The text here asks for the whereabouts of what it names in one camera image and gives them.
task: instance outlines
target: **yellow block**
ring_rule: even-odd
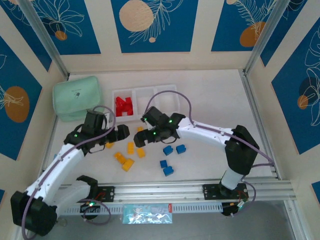
[[[137,148],[136,153],[138,154],[139,158],[144,158],[146,156],[145,150],[142,147]]]
[[[113,142],[113,143],[109,143],[109,142],[107,142],[106,144],[105,144],[105,147],[106,148],[108,148],[108,149],[110,149],[110,148],[112,148],[113,147],[113,145],[115,145],[115,143]]]
[[[128,154],[135,153],[135,144],[133,142],[128,142],[127,153]]]
[[[134,163],[135,161],[133,161],[131,158],[128,158],[126,162],[122,165],[122,169],[128,172]]]
[[[124,164],[127,160],[126,158],[121,154],[121,152],[117,152],[114,157],[118,160],[120,164]]]

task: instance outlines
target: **beige wall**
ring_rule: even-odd
[[[122,54],[110,0],[85,0],[101,54],[63,55],[71,73],[121,70],[243,69],[251,51],[211,53],[224,0],[199,0],[191,52]]]
[[[319,0],[308,0],[266,68],[259,61],[249,76],[277,162],[285,178],[292,181],[299,205],[317,239],[320,205],[311,183],[320,181],[320,145],[298,154],[271,82],[319,17]]]
[[[0,239],[6,240],[16,229],[12,221],[10,197],[17,190],[24,191],[37,178],[55,119],[52,87],[64,78],[54,64],[49,73],[45,70],[1,7],[0,22],[0,36],[42,86],[18,160],[0,154],[0,189],[5,190],[0,208]]]

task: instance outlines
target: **mint green bag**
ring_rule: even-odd
[[[63,122],[85,119],[87,109],[104,104],[95,76],[56,84],[52,92],[53,109]]]

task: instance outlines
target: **white plastic tray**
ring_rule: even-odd
[[[147,87],[137,87],[131,89],[117,89],[112,91],[112,110],[116,112],[116,97],[121,97],[123,100],[125,98],[131,98],[133,115],[118,116],[116,118],[117,123],[129,122],[134,120],[139,120],[145,113],[147,104],[151,97],[158,92],[172,90],[177,91],[177,86],[174,84],[170,85],[158,85],[158,86],[147,86]],[[163,113],[170,116],[172,113],[180,112],[180,101],[177,94],[173,93],[162,93],[155,97],[151,104],[160,109]]]

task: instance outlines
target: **white table surface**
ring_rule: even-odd
[[[177,90],[185,94],[192,103],[192,118],[205,124],[235,128],[237,125],[245,126],[260,149],[264,151],[257,126],[238,70],[172,70],[172,71],[128,71],[107,72],[94,74],[98,79],[104,94],[105,104],[111,107],[112,90],[129,89],[156,85],[175,84]],[[75,80],[90,75],[71,75]],[[188,115],[188,104],[180,99],[180,113]],[[59,152],[63,140],[83,120],[74,122],[58,121],[54,133],[48,164]],[[150,143],[144,147],[146,157],[139,158],[137,153],[127,154],[127,143],[133,142],[137,127],[144,126],[142,122],[126,122],[130,136],[116,142],[111,149],[105,149],[94,154],[88,154],[72,172],[67,176],[64,184],[71,184],[81,176],[87,175],[95,178],[99,183],[134,183],[134,182],[164,182],[219,179],[227,169],[226,154],[218,148],[192,139],[178,139],[172,144],[174,152],[165,156],[165,144]],[[185,153],[177,154],[175,147],[184,144]],[[135,161],[129,172],[122,170],[121,165],[113,157],[121,152],[125,157]],[[160,168],[160,161],[167,160],[174,173],[165,177]],[[258,155],[255,164],[268,161]],[[253,168],[249,177],[272,176],[270,167]]]

